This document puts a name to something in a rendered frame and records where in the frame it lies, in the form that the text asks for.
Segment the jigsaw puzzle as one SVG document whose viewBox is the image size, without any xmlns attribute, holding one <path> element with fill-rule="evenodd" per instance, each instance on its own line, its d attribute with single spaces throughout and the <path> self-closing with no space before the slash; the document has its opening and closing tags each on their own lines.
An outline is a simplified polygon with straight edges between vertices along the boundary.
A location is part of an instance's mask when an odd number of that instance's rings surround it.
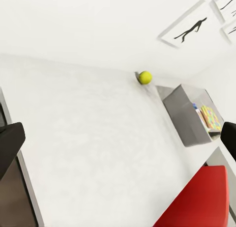
<svg viewBox="0 0 236 227">
<path fill-rule="evenodd" d="M 214 111 L 206 106 L 202 106 L 201 110 L 207 120 L 206 122 L 207 122 L 208 126 L 210 127 L 210 129 L 222 131 L 222 127 L 221 127 Z"/>
</svg>

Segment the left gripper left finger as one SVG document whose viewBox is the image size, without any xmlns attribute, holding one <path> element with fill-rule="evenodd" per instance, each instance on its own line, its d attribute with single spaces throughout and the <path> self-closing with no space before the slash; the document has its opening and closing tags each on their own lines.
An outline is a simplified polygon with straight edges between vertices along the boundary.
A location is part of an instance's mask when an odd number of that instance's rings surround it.
<svg viewBox="0 0 236 227">
<path fill-rule="evenodd" d="M 26 140 L 22 122 L 0 127 L 0 180 Z"/>
</svg>

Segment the tennis ball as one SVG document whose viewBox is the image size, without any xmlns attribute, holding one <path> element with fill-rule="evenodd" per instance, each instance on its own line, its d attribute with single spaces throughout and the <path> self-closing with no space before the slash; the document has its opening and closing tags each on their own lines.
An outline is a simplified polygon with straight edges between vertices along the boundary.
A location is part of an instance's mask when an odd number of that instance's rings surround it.
<svg viewBox="0 0 236 227">
<path fill-rule="evenodd" d="M 151 80 L 152 80 L 152 74 L 150 72 L 142 71 L 141 73 L 139 73 L 139 81 L 143 85 L 149 84 Z"/>
</svg>

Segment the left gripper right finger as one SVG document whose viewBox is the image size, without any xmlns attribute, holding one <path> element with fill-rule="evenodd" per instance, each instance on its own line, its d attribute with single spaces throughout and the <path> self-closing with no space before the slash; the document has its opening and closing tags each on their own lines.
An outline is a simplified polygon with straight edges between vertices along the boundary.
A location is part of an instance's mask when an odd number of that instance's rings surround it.
<svg viewBox="0 0 236 227">
<path fill-rule="evenodd" d="M 236 124 L 225 122 L 220 139 L 236 161 Z"/>
</svg>

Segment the board game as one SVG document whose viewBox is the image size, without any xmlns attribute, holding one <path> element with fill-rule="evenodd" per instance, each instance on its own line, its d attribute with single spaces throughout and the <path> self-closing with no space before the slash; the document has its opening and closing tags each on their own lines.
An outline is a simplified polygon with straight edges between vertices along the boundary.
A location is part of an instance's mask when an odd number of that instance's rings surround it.
<svg viewBox="0 0 236 227">
<path fill-rule="evenodd" d="M 197 111 L 197 113 L 198 113 L 200 119 L 202 120 L 202 122 L 203 122 L 205 128 L 206 128 L 207 131 L 209 132 L 211 129 L 210 129 L 210 127 L 209 127 L 208 124 L 207 124 L 206 118 L 205 118 L 205 116 L 204 116 L 204 114 L 203 114 L 203 112 L 202 112 L 202 110 L 201 110 L 201 107 L 200 107 L 199 109 L 196 108 L 196 111 Z"/>
</svg>

